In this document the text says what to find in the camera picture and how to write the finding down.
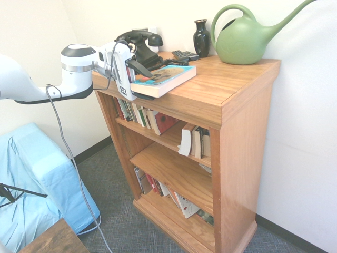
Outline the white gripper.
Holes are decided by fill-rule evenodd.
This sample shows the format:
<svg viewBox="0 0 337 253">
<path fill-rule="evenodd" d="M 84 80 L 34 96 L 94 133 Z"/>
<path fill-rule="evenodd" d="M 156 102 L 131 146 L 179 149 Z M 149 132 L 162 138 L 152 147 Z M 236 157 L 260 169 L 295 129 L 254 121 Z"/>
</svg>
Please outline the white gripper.
<svg viewBox="0 0 337 253">
<path fill-rule="evenodd" d="M 129 101 L 137 98 L 154 100 L 155 97 L 132 92 L 130 83 L 134 73 L 128 73 L 127 67 L 138 74 L 151 78 L 153 74 L 138 61 L 131 59 L 130 49 L 126 41 L 109 42 L 98 48 L 97 71 L 108 79 L 114 79 L 118 91 Z"/>
</svg>

